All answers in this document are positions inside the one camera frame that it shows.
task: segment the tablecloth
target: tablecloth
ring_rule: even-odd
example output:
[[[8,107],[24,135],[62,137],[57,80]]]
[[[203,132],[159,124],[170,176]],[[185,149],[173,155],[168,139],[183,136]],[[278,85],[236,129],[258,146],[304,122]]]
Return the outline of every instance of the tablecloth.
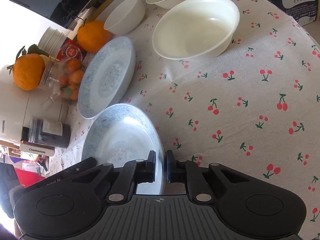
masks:
[[[148,115],[177,159],[221,163],[299,195],[307,207],[300,236],[319,239],[320,48],[268,1],[232,1],[239,27],[227,50],[206,63],[156,54],[152,33],[168,10],[146,4],[144,20],[126,35],[136,69],[122,102]],[[91,122],[76,106],[68,121],[71,145],[51,158],[51,173],[81,159]]]

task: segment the cherry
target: cherry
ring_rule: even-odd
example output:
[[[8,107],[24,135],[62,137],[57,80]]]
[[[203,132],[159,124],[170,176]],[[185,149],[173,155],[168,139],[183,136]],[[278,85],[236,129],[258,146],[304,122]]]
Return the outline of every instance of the cherry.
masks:
[[[268,166],[267,166],[267,171],[272,171],[273,170],[273,165],[270,163]]]
[[[277,167],[277,168],[275,168],[275,170],[273,172],[274,172],[274,174],[279,174],[280,171],[281,171],[281,168]]]

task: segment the blue patterned plate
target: blue patterned plate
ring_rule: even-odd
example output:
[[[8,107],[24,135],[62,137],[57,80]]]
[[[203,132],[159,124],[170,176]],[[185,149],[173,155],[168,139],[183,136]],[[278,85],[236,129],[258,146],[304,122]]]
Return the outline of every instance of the blue patterned plate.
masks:
[[[115,168],[126,162],[148,158],[156,152],[156,179],[141,183],[137,194],[159,195],[165,184],[164,150],[150,119],[137,107],[128,104],[109,106],[94,120],[85,138],[82,159],[94,157],[97,165],[112,163]]]
[[[90,62],[82,79],[78,109],[91,119],[106,107],[118,103],[128,89],[135,67],[134,47],[127,37],[104,45]]]

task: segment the jar of oranges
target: jar of oranges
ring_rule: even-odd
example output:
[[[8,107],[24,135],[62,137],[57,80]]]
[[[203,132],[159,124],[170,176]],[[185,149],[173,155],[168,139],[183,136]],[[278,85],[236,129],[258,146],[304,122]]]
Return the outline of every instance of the jar of oranges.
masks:
[[[46,64],[39,86],[50,93],[52,100],[57,96],[77,100],[84,71],[85,67],[77,58],[51,58]]]

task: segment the white wall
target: white wall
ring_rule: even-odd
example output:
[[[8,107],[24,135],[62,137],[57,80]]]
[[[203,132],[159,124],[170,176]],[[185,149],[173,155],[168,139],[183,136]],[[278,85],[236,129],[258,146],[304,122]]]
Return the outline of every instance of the white wall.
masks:
[[[22,46],[38,44],[42,34],[51,26],[61,32],[68,30],[9,0],[0,0],[0,68],[14,64]]]

